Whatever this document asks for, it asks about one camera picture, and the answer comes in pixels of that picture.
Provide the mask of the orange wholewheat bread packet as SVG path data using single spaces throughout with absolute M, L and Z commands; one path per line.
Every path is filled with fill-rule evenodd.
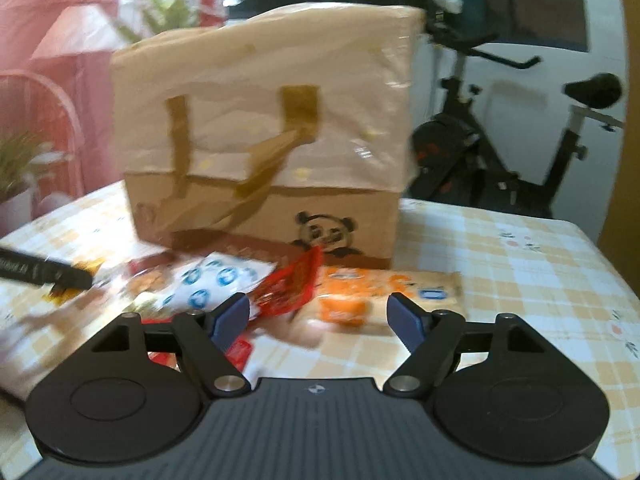
M 369 270 L 324 266 L 314 296 L 294 316 L 319 330 L 363 330 L 385 334 L 388 297 L 399 292 L 427 311 L 463 311 L 458 272 Z

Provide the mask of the yellow checkered tablecloth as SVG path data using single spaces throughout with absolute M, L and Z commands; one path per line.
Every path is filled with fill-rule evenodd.
M 155 252 L 134 234 L 122 183 L 23 226 L 1 241 L 61 259 L 127 262 Z M 403 200 L 393 267 L 460 272 L 462 313 L 493 321 L 518 314 L 605 392 L 611 419 L 594 459 L 614 477 L 639 474 L 639 298 L 573 223 Z M 38 288 L 1 284 L 1 385 L 28 390 L 119 313 L 79 321 L 66 338 Z M 369 376 L 379 385 L 407 356 L 392 336 L 320 334 L 304 348 L 258 330 L 246 371 L 273 377 Z M 20 478 L 39 462 L 23 415 L 1 400 L 1 473 Z

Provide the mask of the cardboard box with plastic liner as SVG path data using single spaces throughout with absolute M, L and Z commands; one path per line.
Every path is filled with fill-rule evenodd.
M 388 268 L 424 23 L 413 6 L 301 3 L 115 52 L 113 153 L 138 237 Z

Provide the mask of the red snack packet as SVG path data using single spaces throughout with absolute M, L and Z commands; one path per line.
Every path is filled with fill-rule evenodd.
M 274 318 L 301 309 L 314 296 L 323 252 L 314 247 L 269 274 L 250 294 L 258 318 Z

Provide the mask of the white blue snack packet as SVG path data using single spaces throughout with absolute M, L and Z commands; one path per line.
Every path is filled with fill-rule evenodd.
M 211 252 L 174 273 L 174 284 L 162 292 L 155 305 L 172 315 L 184 310 L 210 311 L 229 297 L 248 294 L 276 270 L 273 262 Z

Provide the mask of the clear small snack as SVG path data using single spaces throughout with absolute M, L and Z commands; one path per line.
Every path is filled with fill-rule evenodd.
M 119 292 L 134 299 L 142 292 L 161 292 L 172 284 L 172 271 L 178 262 L 174 252 L 157 252 L 129 260 L 122 270 Z

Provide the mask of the black exercise bike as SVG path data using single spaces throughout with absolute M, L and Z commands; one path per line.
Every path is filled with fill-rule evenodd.
M 487 122 L 473 110 L 482 92 L 477 84 L 464 82 L 470 58 L 497 65 L 530 70 L 541 63 L 539 56 L 514 61 L 484 51 L 484 44 L 497 40 L 494 32 L 465 37 L 449 23 L 451 11 L 439 8 L 426 21 L 424 30 L 431 43 L 446 48 L 456 56 L 450 76 L 439 79 L 444 100 L 439 112 L 413 131 L 412 154 L 418 166 L 416 178 L 408 186 L 409 197 L 416 200 L 485 209 L 550 219 L 552 205 L 573 160 L 584 160 L 588 150 L 580 142 L 582 126 L 588 119 L 606 131 L 623 128 L 623 122 L 609 115 L 608 108 L 623 96 L 623 84 L 611 73 L 564 84 L 564 96 L 572 100 L 566 126 L 559 135 L 544 180 L 535 183 L 512 170 L 500 155 L 500 148 L 524 148 L 533 145 L 532 137 L 544 128 L 533 114 L 534 107 L 544 108 L 542 93 L 522 87 L 510 80 L 499 80 L 494 90 L 511 100 L 501 123 L 509 128 L 498 138 L 491 136 Z

